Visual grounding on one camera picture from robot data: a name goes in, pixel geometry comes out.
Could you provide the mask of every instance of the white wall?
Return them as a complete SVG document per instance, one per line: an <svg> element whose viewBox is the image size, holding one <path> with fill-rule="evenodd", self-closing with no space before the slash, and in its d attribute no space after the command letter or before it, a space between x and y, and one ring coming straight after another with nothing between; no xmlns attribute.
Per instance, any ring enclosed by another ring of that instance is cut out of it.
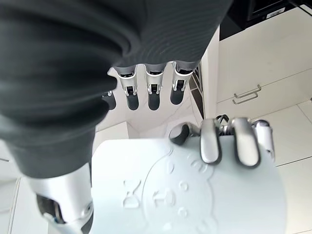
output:
<svg viewBox="0 0 312 234"><path fill-rule="evenodd" d="M93 142L93 153L97 147L106 140L112 139L128 139L128 126L127 122L122 122L113 127L96 132Z"/></svg>
<svg viewBox="0 0 312 234"><path fill-rule="evenodd" d="M205 118L215 118L218 88L219 34L217 28L203 58L201 59L201 73L204 95Z"/></svg>
<svg viewBox="0 0 312 234"><path fill-rule="evenodd" d="M128 137L129 139L137 139L140 138L140 134L138 133L137 130L135 130L130 123L127 123L127 128L128 128Z"/></svg>
<svg viewBox="0 0 312 234"><path fill-rule="evenodd" d="M148 131L141 132L140 138L163 138L168 137L171 129L177 126L180 123L190 122L196 126L199 126L200 123L197 123L194 115L188 115L185 117L181 117L177 120L162 124L156 128L149 129Z"/></svg>

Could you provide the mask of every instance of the robotic arm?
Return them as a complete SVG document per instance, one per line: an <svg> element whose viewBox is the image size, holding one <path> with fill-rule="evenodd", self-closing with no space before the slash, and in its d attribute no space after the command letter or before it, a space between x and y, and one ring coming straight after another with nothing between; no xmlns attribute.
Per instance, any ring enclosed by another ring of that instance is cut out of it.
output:
<svg viewBox="0 0 312 234"><path fill-rule="evenodd" d="M112 95L117 84L107 75L110 67L117 70L128 105L135 110L136 65L145 64L149 107L156 110L164 66L174 61L170 99L181 103L230 4L0 0L0 137L28 177L45 218L60 224L64 233L86 234L91 228L95 126L109 109L102 94ZM251 128L240 124L234 121L224 130L235 136L238 152L242 141L256 145L254 138L241 137ZM203 134L213 128L212 122L204 124L201 135L216 146L217 130ZM213 149L212 158L202 153L205 162L219 161ZM207 150L210 145L202 144L201 151ZM249 166L258 162L256 157L240 159Z"/></svg>

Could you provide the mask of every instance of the silver drawer handle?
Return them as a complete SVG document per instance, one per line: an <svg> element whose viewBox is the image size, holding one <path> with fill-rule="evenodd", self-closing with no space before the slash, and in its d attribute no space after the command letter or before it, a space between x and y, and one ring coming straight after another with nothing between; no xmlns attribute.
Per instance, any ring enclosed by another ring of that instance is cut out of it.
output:
<svg viewBox="0 0 312 234"><path fill-rule="evenodd" d="M250 101L250 100L255 99L255 98L258 97L258 94L257 94L257 93L253 93L253 94L254 94L254 96L251 97L251 98L249 98L249 99L246 99L246 100L243 100L243 101L239 101L239 102L236 102L234 99L232 99L232 101L233 101L233 103L234 103L235 105L238 105L238 104L244 103L244 102L246 102L246 101Z"/></svg>
<svg viewBox="0 0 312 234"><path fill-rule="evenodd" d="M259 91L261 91L261 86L258 84L257 85L257 89L256 90L251 90L250 92L248 92L248 93L246 93L246 94L243 94L243 95L237 95L237 94L234 94L234 97L235 98L243 98L243 97L246 97L246 96L248 96L248 95L250 95L250 94L255 94L256 92L259 92Z"/></svg>

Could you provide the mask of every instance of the robotic finger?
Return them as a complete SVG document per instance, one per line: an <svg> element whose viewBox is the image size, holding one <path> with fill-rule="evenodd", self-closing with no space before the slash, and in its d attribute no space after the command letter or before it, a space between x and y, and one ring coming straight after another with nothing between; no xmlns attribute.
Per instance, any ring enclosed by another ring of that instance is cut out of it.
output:
<svg viewBox="0 0 312 234"><path fill-rule="evenodd" d="M260 164L259 145L274 160L272 129L264 120L250 123L247 118L240 117L231 119L228 125L220 126L215 119L205 119L200 130L193 124L182 123L171 130L169 138L171 142L182 145L191 136L200 136L202 160L211 165L219 164L222 160L221 136L234 136L236 161L242 166L256 168Z"/></svg>
<svg viewBox="0 0 312 234"><path fill-rule="evenodd" d="M145 79L148 92L148 106L155 111L160 105L160 89L166 64L145 64Z"/></svg>
<svg viewBox="0 0 312 234"><path fill-rule="evenodd" d="M135 111L139 105L137 97L137 66L114 68L118 72L118 77L126 94L128 107L130 110Z"/></svg>
<svg viewBox="0 0 312 234"><path fill-rule="evenodd" d="M192 63L181 61L173 62L174 73L170 94L170 101L172 104L179 105L182 102L185 88L198 64L199 61Z"/></svg>

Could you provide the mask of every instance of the robotic hand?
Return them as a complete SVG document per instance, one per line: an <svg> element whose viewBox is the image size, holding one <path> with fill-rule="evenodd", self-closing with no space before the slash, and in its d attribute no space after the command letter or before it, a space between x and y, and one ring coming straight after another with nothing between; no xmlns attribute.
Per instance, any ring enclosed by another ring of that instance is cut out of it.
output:
<svg viewBox="0 0 312 234"><path fill-rule="evenodd" d="M258 144L266 149L272 160L275 158L272 129L265 120L250 123L247 118L240 117L221 126L218 118L205 119L200 129L191 123L182 123L171 130L169 138L171 142L182 145L188 137L194 136L200 136L202 160L211 165L220 163L222 159L220 136L234 136L235 157L244 167L256 168L260 164Z"/></svg>
<svg viewBox="0 0 312 234"><path fill-rule="evenodd" d="M283 186L266 121L186 123L170 139L102 143L91 234L283 234Z"/></svg>
<svg viewBox="0 0 312 234"><path fill-rule="evenodd" d="M61 232L86 234L92 226L95 126L116 105L111 91L117 81L108 70L117 70L135 110L136 65L145 64L149 107L156 110L164 64L173 61L170 100L181 103L230 5L231 0L0 2L0 138L28 178L40 212ZM203 160L220 162L219 135L234 136L237 159L248 167L259 165L257 142L273 156L269 126L254 125L257 140L244 119L227 127L205 121ZM180 134L172 132L172 141L182 144L199 133L194 129L183 126Z"/></svg>

